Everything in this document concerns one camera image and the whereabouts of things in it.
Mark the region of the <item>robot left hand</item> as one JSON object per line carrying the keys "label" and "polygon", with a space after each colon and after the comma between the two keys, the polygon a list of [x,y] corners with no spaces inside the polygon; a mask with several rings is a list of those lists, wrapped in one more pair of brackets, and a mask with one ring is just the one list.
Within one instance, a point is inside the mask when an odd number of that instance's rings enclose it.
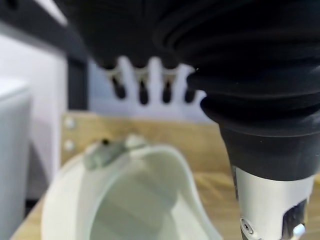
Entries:
{"label": "robot left hand", "polygon": [[58,0],[98,65],[194,68],[219,125],[245,240],[290,240],[320,167],[317,0]]}

